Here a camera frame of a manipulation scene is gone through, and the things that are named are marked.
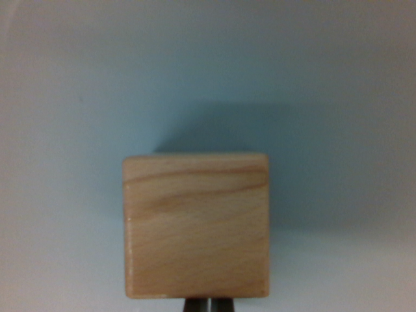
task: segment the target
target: wood grain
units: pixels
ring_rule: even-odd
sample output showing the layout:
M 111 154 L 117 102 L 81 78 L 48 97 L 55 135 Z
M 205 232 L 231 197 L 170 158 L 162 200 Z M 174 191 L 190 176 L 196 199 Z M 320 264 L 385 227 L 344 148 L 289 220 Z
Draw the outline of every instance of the wood grain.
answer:
M 130 298 L 268 295 L 268 159 L 258 153 L 123 162 Z

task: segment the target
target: white surface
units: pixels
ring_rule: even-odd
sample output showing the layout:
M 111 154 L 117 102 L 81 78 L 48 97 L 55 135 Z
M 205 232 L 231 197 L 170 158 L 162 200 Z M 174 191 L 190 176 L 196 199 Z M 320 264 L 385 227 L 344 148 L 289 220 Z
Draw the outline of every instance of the white surface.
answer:
M 416 311 L 415 16 L 1 2 L 0 310 L 180 311 L 125 297 L 121 161 L 240 146 L 271 156 L 273 232 L 237 311 Z

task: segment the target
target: wooden block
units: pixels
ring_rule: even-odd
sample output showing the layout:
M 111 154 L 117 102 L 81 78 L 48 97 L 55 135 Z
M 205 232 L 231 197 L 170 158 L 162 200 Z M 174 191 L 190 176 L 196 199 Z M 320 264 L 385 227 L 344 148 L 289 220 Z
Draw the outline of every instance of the wooden block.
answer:
M 258 153 L 123 162 L 130 298 L 268 296 L 268 158 Z

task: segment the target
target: light blue wall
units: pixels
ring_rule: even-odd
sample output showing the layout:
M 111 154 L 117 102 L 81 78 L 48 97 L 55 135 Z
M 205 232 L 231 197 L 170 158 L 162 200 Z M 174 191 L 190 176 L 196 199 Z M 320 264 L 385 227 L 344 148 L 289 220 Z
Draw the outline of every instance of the light blue wall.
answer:
M 0 310 L 124 294 L 121 161 L 263 151 L 272 285 L 237 311 L 416 306 L 416 6 L 3 1 Z

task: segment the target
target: wooden cube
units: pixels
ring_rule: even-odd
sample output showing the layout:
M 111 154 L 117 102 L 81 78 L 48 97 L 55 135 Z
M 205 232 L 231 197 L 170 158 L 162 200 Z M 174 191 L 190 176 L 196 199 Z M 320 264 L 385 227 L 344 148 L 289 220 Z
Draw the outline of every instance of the wooden cube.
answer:
M 268 296 L 268 188 L 263 154 L 126 158 L 128 297 Z

